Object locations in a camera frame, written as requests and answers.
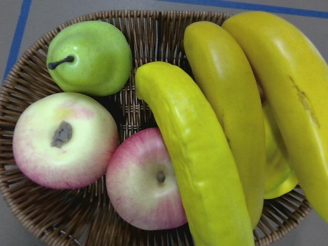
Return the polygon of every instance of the brown woven basket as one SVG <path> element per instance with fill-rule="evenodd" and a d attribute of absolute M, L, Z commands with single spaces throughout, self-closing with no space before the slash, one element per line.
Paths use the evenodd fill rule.
<path fill-rule="evenodd" d="M 63 28 L 87 20 L 118 27 L 129 41 L 133 71 L 125 88 L 102 103 L 114 106 L 120 141 L 155 126 L 152 112 L 135 95 L 136 68 L 163 60 L 190 73 L 180 42 L 185 27 L 208 20 L 221 25 L 229 14 L 214 12 L 104 11 L 75 18 L 36 41 L 10 71 L 0 93 L 0 191 L 12 213 L 48 245 L 193 245 L 188 225 L 172 230 L 143 231 L 124 222 L 107 196 L 105 178 L 82 189 L 52 190 L 30 181 L 15 165 L 12 136 L 16 121 L 32 102 L 61 90 L 46 68 L 50 41 Z M 299 225 L 311 207 L 297 186 L 282 197 L 264 201 L 254 230 L 256 245 L 269 245 Z"/>

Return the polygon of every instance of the green pear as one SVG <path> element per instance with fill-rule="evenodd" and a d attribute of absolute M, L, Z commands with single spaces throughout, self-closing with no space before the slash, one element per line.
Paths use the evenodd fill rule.
<path fill-rule="evenodd" d="M 118 28 L 88 20 L 66 27 L 51 41 L 47 68 L 65 92 L 107 96 L 129 79 L 132 53 Z"/>

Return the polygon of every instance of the tabletop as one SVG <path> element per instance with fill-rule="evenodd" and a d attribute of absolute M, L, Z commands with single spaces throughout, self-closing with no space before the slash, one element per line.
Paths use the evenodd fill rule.
<path fill-rule="evenodd" d="M 63 22 L 103 10 L 177 10 L 239 13 L 248 10 L 273 12 L 297 26 L 328 61 L 327 0 L 1 0 L 0 76 L 2 81 L 13 64 L 36 40 Z M 0 245 L 45 246 L 14 217 L 0 195 Z M 273 246 L 326 246 L 328 223 L 315 211 Z"/>

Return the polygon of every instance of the woven wicker strand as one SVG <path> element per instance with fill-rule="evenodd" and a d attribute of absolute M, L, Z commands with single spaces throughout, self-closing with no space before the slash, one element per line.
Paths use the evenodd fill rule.
<path fill-rule="evenodd" d="M 193 245 L 185 224 L 162 231 L 143 231 L 123 221 L 111 206 L 105 177 L 85 188 L 47 189 L 30 181 L 15 165 L 12 136 L 24 109 L 34 101 L 60 92 L 46 68 L 51 40 L 73 23 L 100 20 L 119 28 L 133 53 L 133 69 L 126 86 L 106 98 L 119 127 L 120 142 L 156 125 L 147 104 L 135 94 L 134 73 L 155 60 L 190 67 L 181 48 L 183 32 L 192 22 L 221 25 L 229 14 L 189 11 L 112 10 L 91 13 L 63 23 L 37 40 L 17 61 L 0 92 L 0 191 L 12 213 L 35 237 L 48 245 Z M 265 200 L 254 230 L 256 245 L 270 245 L 297 227 L 311 206 L 297 186 L 277 199 Z"/>

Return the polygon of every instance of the plastic banana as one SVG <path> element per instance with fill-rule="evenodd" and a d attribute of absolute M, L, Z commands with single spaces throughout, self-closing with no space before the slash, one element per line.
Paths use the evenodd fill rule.
<path fill-rule="evenodd" d="M 222 27 L 247 55 L 273 109 L 300 186 L 328 222 L 328 65 L 294 25 L 244 12 Z"/>
<path fill-rule="evenodd" d="M 162 61 L 139 67 L 135 82 L 170 153 L 195 244 L 254 245 L 235 160 L 202 91 L 184 70 Z"/>
<path fill-rule="evenodd" d="M 291 191 L 298 183 L 286 145 L 268 102 L 262 104 L 265 126 L 265 185 L 264 198 L 272 199 Z"/>
<path fill-rule="evenodd" d="M 212 22 L 188 25 L 183 47 L 195 81 L 229 140 L 255 228 L 263 209 L 265 138 L 252 68 L 236 40 Z"/>

